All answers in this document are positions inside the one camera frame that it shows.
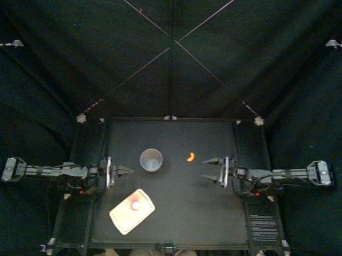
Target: black curtain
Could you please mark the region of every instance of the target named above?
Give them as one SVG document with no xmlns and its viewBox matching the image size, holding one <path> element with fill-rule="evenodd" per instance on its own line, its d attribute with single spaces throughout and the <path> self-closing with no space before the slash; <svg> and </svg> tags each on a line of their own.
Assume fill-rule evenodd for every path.
<svg viewBox="0 0 342 256">
<path fill-rule="evenodd" d="M 281 198 L 285 237 L 296 255 L 342 254 L 340 70 L 340 49 L 316 52 L 267 125 L 275 168 L 301 168 L 325 160 L 335 172 L 335 189 L 288 188 Z"/>
<path fill-rule="evenodd" d="M 1 43 L 19 39 L 2 15 L 0 26 Z M 0 47 L 0 175 L 7 157 L 30 165 L 67 161 L 74 122 L 55 89 L 27 49 Z M 0 185 L 0 255 L 38 255 L 58 194 L 45 182 Z"/>
</svg>

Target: metal rod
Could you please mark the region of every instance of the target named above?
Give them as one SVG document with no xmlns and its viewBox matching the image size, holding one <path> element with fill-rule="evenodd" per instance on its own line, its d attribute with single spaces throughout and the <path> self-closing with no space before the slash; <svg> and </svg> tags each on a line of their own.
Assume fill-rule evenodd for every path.
<svg viewBox="0 0 342 256">
<path fill-rule="evenodd" d="M 177 40 L 177 42 L 180 42 L 189 34 L 192 34 L 192 32 L 194 32 L 194 30 L 197 30 L 197 28 L 200 26 L 202 26 L 204 23 L 206 23 L 220 12 L 222 9 L 225 9 L 233 2 L 234 0 L 230 0 L 228 3 L 225 3 L 218 10 Z"/>
<path fill-rule="evenodd" d="M 216 81 L 222 85 L 228 90 L 228 86 L 222 83 L 222 81 L 214 76 L 214 74 L 209 71 L 209 69 L 204 66 L 204 64 L 197 60 L 197 58 L 190 54 L 190 52 L 185 49 L 185 47 L 178 43 L 178 41 L 174 41 L 174 43 L 180 46 L 180 48 L 184 50 L 184 52 L 190 56 L 190 58 L 196 61 L 196 63 L 205 69 L 205 71 L 210 74 L 210 76 L 216 79 Z"/>
<path fill-rule="evenodd" d="M 166 35 L 169 34 L 157 26 L 157 24 L 142 14 L 142 10 L 137 9 L 126 0 L 122 0 L 130 7 L 132 9 L 148 20 L 148 22 Z"/>
<path fill-rule="evenodd" d="M 145 68 L 149 66 L 149 64 L 169 50 L 169 47 L 165 48 L 148 62 L 146 64 L 98 99 L 94 101 L 94 103 L 82 111 L 81 114 L 88 113 L 101 101 L 130 80 L 130 78 L 137 75 Z"/>
<path fill-rule="evenodd" d="M 172 116 L 172 98 L 173 98 L 173 37 L 174 37 L 174 0 L 169 0 L 169 53 L 168 53 L 168 116 Z"/>
</svg>

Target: black table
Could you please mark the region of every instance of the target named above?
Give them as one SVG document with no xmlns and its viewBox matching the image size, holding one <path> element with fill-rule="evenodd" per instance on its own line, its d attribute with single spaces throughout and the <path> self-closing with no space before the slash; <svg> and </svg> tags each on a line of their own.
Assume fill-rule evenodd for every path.
<svg viewBox="0 0 342 256">
<path fill-rule="evenodd" d="M 138 163 L 140 154 L 148 148 L 162 154 L 162 165 L 154 173 L 148 173 Z M 185 161 L 189 152 L 196 155 L 192 162 Z M 247 168 L 269 168 L 260 127 L 252 122 L 236 125 L 206 120 L 89 122 L 80 127 L 71 161 L 81 165 L 96 163 L 102 155 L 112 156 L 116 164 L 129 167 L 134 173 L 117 180 L 98 202 L 61 200 L 54 228 L 59 248 L 77 248 L 82 255 L 86 248 L 154 248 L 156 245 L 178 249 L 249 249 L 245 202 L 233 194 L 230 186 L 221 188 L 201 174 L 218 174 L 217 166 L 202 165 L 213 157 L 237 158 Z M 122 236 L 108 213 L 137 188 L 148 194 L 156 210 Z"/>
</svg>

